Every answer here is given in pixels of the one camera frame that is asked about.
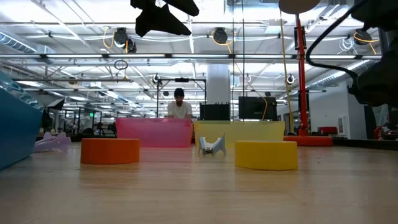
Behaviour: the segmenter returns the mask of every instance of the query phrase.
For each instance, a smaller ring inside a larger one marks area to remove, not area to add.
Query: man
[[[174,102],[167,106],[168,118],[190,119],[192,118],[192,107],[189,103],[183,101],[184,90],[176,88],[174,91]]]

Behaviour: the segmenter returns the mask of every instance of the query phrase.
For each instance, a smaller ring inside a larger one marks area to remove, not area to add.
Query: red metal pole
[[[298,130],[298,135],[306,136],[307,128],[308,128],[308,118],[307,118],[307,93],[305,91],[305,52],[304,52],[304,42],[303,42],[303,34],[301,30],[301,22],[300,17],[296,15],[296,26],[297,26],[297,39],[298,39],[298,81],[300,84],[300,119],[301,126]]]

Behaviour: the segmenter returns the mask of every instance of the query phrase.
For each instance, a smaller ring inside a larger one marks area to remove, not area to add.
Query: pink translucent box
[[[141,147],[191,147],[191,119],[118,118],[118,138],[139,139]]]

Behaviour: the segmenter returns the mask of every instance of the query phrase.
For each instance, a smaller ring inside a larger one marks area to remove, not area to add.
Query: purple object
[[[141,147],[191,147],[191,119],[118,118],[118,138],[139,139]]]
[[[54,148],[66,152],[69,149],[70,143],[70,138],[67,138],[67,135],[64,132],[60,133],[57,137],[51,136],[50,133],[46,132],[43,140],[35,143],[34,152],[47,152]]]

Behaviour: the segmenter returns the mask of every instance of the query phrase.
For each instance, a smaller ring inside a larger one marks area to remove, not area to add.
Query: man's dark hair
[[[183,90],[183,89],[181,89],[181,88],[176,88],[176,89],[174,90],[174,97],[178,97],[178,96],[182,96],[182,97],[185,96],[185,95],[184,95],[184,90]]]

